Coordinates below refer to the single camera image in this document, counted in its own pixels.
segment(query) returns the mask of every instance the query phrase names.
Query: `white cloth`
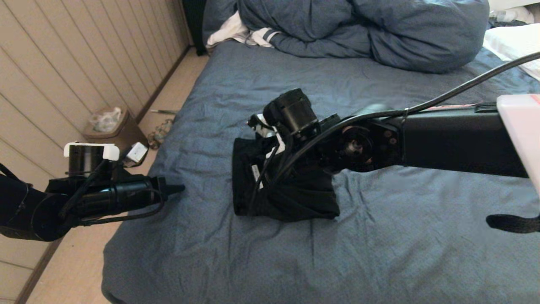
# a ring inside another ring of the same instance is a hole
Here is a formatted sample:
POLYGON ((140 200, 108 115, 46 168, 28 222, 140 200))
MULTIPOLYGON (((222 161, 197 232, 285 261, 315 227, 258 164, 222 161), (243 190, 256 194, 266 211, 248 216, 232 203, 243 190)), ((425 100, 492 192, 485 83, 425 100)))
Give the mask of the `white cloth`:
POLYGON ((271 28, 262 28, 257 31, 250 31, 240 19, 240 14, 236 12, 229 19, 227 19, 222 25, 221 28, 211 34, 206 42, 206 48, 210 49, 218 45, 218 43, 223 42, 228 39, 234 39, 240 43, 245 43, 249 45, 260 45, 265 48, 273 48, 270 44, 270 39, 274 35, 278 34, 278 31, 275 31, 268 35, 266 39, 264 36, 269 32, 273 31, 271 28))
MULTIPOLYGON (((540 52, 540 23, 487 30, 483 46, 503 61, 540 52)), ((540 60, 531 61, 519 67, 540 81, 540 60)))

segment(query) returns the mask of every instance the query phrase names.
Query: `plastic bag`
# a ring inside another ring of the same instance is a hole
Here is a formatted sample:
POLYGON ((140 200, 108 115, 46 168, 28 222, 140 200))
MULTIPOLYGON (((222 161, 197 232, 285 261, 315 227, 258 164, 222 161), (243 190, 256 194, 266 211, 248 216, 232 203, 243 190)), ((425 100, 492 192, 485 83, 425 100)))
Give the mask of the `plastic bag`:
POLYGON ((110 132, 114 130, 120 119, 122 110, 115 107, 111 112, 103 112, 100 114, 94 114, 90 117, 90 123, 94 126, 96 132, 110 132))

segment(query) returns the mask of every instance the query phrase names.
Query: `blue bedsheet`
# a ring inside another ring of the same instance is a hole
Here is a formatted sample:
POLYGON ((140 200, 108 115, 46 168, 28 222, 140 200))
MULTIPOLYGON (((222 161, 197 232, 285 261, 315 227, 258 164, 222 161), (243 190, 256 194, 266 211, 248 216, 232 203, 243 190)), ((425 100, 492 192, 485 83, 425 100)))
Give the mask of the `blue bedsheet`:
MULTIPOLYGON (((341 215, 282 223, 238 217, 232 147, 281 93, 300 87, 320 118, 371 103, 406 107, 496 66, 481 50, 448 74, 368 58, 297 58, 225 42, 215 50, 151 175, 183 183, 164 210, 124 222, 104 252, 113 303, 535 303, 540 234, 491 229, 489 214, 538 215, 530 180, 390 167, 333 179, 341 215)), ((540 92, 512 69, 449 103, 540 92)))

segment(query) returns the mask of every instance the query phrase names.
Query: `clothing label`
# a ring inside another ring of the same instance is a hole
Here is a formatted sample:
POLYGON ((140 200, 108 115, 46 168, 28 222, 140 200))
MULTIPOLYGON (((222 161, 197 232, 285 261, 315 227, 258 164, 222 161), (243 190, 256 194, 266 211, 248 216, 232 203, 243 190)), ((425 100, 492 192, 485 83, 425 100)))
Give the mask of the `clothing label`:
MULTIPOLYGON (((254 164, 251 166, 251 171, 253 171, 255 182, 257 182, 257 180, 259 179, 259 176, 261 176, 261 172, 259 172, 259 167, 257 167, 256 164, 254 164)), ((264 188, 264 186, 262 185, 262 181, 261 181, 261 183, 259 184, 259 189, 262 189, 262 188, 264 188)))

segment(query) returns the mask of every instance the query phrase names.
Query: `wooden floor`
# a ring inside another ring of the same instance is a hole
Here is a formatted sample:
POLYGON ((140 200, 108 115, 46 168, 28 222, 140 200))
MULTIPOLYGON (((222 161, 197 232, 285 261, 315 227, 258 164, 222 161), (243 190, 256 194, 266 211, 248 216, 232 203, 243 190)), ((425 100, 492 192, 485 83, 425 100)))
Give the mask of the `wooden floor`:
MULTIPOLYGON (((191 49, 151 109, 179 110, 207 61, 207 56, 197 57, 191 49)), ((171 117, 148 112, 139 126, 148 134, 171 117)), ((130 172, 146 174, 155 157, 156 151, 150 150, 145 162, 130 172)), ((108 303, 101 293, 103 248, 118 226, 120 223, 72 229, 55 252, 27 303, 108 303)))

